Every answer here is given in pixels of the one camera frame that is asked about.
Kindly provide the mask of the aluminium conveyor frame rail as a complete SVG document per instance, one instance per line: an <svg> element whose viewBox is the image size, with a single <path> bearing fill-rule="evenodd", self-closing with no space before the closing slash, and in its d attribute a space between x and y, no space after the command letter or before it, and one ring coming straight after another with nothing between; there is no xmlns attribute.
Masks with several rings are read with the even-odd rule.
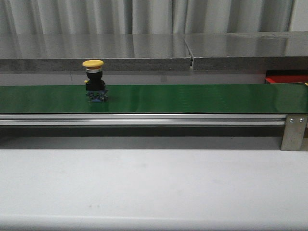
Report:
<svg viewBox="0 0 308 231"><path fill-rule="evenodd" d="M284 114L1 114L2 126L284 125Z"/></svg>

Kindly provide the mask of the grey pleated curtain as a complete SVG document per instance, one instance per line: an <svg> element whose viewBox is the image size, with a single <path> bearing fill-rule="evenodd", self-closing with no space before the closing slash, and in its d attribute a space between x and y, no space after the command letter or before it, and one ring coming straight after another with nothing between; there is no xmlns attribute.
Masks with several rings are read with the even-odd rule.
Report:
<svg viewBox="0 0 308 231"><path fill-rule="evenodd" d="M3 0L1 34L287 31L292 0Z"/></svg>

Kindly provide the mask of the red plastic tray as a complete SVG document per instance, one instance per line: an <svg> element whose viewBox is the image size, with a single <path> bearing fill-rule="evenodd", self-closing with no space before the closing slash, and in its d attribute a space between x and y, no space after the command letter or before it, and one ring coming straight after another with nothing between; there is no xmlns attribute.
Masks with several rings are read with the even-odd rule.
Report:
<svg viewBox="0 0 308 231"><path fill-rule="evenodd" d="M272 75L265 78L265 84L305 84L307 75Z"/></svg>

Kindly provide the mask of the green conveyor belt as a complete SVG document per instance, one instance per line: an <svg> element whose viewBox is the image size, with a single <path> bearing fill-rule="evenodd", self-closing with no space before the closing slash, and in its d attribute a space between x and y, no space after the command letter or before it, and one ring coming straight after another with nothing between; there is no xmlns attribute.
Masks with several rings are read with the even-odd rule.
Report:
<svg viewBox="0 0 308 231"><path fill-rule="evenodd" d="M109 85L91 102L81 85L2 86L3 114L262 113L305 114L304 84Z"/></svg>

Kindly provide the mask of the grey stone counter slab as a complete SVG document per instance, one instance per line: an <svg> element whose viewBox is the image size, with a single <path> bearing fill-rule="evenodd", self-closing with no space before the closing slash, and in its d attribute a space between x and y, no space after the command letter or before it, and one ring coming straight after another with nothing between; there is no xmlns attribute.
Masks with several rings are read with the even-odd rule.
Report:
<svg viewBox="0 0 308 231"><path fill-rule="evenodd" d="M307 32L187 34L193 69L306 70Z"/></svg>
<svg viewBox="0 0 308 231"><path fill-rule="evenodd" d="M191 57L182 35L2 35L2 72L82 72L86 60L104 71L187 71Z"/></svg>

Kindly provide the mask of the steel conveyor support bracket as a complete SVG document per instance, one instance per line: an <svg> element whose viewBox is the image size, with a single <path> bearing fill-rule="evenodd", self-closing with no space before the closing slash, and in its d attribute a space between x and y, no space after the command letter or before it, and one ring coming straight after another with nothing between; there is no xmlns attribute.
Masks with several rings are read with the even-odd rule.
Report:
<svg viewBox="0 0 308 231"><path fill-rule="evenodd" d="M282 151L299 151L308 123L308 115L288 115L281 143Z"/></svg>

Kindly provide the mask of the grey stone counter left slab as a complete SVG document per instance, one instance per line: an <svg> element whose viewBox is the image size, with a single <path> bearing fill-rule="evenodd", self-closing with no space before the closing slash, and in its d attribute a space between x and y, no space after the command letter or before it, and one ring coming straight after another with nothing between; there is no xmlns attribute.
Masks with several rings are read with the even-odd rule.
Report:
<svg viewBox="0 0 308 231"><path fill-rule="evenodd" d="M82 72L86 60L104 71L187 71L191 57L182 35L2 35L2 72Z"/></svg>

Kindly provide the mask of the grey stone counter right slab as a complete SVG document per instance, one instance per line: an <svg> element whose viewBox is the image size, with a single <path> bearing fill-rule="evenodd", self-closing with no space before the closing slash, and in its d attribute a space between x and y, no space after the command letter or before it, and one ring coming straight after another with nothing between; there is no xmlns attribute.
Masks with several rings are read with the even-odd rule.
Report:
<svg viewBox="0 0 308 231"><path fill-rule="evenodd" d="M193 69L306 70L307 32L187 34Z"/></svg>

